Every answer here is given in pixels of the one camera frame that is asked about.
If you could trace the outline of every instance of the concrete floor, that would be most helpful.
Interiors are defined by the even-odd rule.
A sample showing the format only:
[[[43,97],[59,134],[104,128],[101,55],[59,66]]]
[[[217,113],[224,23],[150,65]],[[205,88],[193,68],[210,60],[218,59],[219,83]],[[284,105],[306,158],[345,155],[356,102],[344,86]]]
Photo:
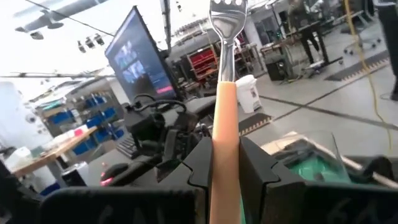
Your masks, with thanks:
[[[378,23],[362,32],[362,37],[381,36]],[[256,144],[263,145],[281,138],[283,135],[296,131],[298,133],[323,133],[331,139],[332,133],[341,154],[350,156],[372,156],[385,154],[398,156],[398,103],[380,99],[388,97],[394,83],[394,75],[390,66],[386,66],[372,74],[379,112],[391,128],[393,147],[388,149],[387,131],[374,112],[373,96],[369,80],[363,75],[343,82],[324,81],[324,79],[340,70],[359,62],[357,55],[345,55],[344,46],[353,41],[352,36],[340,34],[337,29],[325,37],[325,45],[329,58],[344,56],[344,64],[330,65],[317,77],[279,85],[268,76],[257,80],[257,89],[261,96],[272,100],[261,99],[263,110],[274,117],[271,124],[248,135]],[[382,52],[386,49],[380,43],[375,49],[365,51],[365,57]],[[248,117],[241,113],[241,119]]]

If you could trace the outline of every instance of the yellow cable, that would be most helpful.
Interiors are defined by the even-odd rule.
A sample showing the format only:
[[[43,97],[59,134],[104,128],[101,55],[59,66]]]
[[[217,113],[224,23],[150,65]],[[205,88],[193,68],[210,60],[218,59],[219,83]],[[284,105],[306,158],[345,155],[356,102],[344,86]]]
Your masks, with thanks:
[[[362,48],[359,46],[359,37],[356,35],[354,24],[353,24],[353,18],[351,15],[351,9],[349,8],[349,3],[348,0],[344,0],[344,5],[346,9],[346,15],[347,15],[347,23],[349,25],[349,29],[351,30],[351,35],[354,37],[355,40],[355,47],[356,50],[358,51],[359,59],[362,62],[362,66],[365,69],[366,75],[368,76],[369,84],[372,89],[372,95],[373,95],[373,108],[374,108],[374,113],[379,117],[379,119],[386,124],[384,121],[383,117],[379,113],[379,108],[377,106],[377,96],[376,96],[376,90],[373,85],[373,80],[372,80],[372,75],[371,75],[371,70],[369,69],[368,65],[366,65],[365,62],[365,56],[363,54]],[[392,151],[392,139],[391,139],[391,132],[389,128],[386,128],[387,134],[388,134],[388,141],[389,141],[389,153]]]

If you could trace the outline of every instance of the orange handle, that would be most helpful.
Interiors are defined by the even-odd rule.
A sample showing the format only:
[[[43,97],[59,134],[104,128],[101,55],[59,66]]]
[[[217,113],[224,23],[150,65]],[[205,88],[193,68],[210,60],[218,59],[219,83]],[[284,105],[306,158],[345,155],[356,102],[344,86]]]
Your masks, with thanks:
[[[213,149],[210,224],[239,224],[239,129],[234,82],[217,85]]]

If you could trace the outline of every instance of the monitor screen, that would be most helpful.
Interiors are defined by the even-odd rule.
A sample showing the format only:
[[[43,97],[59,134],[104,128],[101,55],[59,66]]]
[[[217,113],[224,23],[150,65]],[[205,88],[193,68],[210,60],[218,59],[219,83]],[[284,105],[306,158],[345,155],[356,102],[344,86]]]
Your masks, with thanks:
[[[165,62],[136,6],[117,31],[105,56],[131,103],[141,93],[158,99],[177,97]]]

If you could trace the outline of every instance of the wooden table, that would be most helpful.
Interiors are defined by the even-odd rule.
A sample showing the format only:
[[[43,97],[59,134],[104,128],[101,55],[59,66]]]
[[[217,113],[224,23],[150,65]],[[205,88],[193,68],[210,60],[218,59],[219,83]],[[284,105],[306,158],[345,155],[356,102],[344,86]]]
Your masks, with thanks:
[[[273,155],[279,151],[284,150],[284,147],[292,144],[295,141],[304,139],[310,143],[312,143],[314,146],[316,146],[319,150],[321,150],[322,152],[328,154],[331,157],[335,157],[335,154],[330,151],[329,149],[327,149],[326,147],[320,145],[319,143],[316,143],[315,141],[312,141],[311,139],[307,138],[304,135],[301,134],[297,134],[296,132],[292,131],[288,134],[286,134],[283,138],[272,141],[270,143],[267,143],[263,146],[261,146],[261,149],[263,149],[264,151],[266,151],[268,154]],[[345,166],[351,167],[353,169],[356,170],[361,170],[362,169],[362,165],[358,164],[357,162],[352,161],[351,159],[348,159],[345,156],[341,156],[341,160],[343,161],[343,163],[345,164]],[[398,183],[394,182],[390,179],[388,179],[387,177],[384,177],[380,174],[377,173],[373,173],[373,179],[376,180],[377,182],[379,182],[381,185],[384,185],[386,187],[391,187],[391,188],[398,188]]]
[[[54,149],[49,150],[44,156],[35,158],[31,161],[31,163],[25,164],[12,170],[12,174],[14,174],[16,177],[22,177],[23,175],[30,174],[43,166],[48,166],[51,173],[56,178],[58,184],[60,184],[61,187],[64,187],[64,185],[66,186],[61,176],[62,171],[57,164],[57,157],[75,148],[79,143],[81,143],[96,130],[97,127],[92,127],[83,134],[64,141],[63,143],[56,146]]]

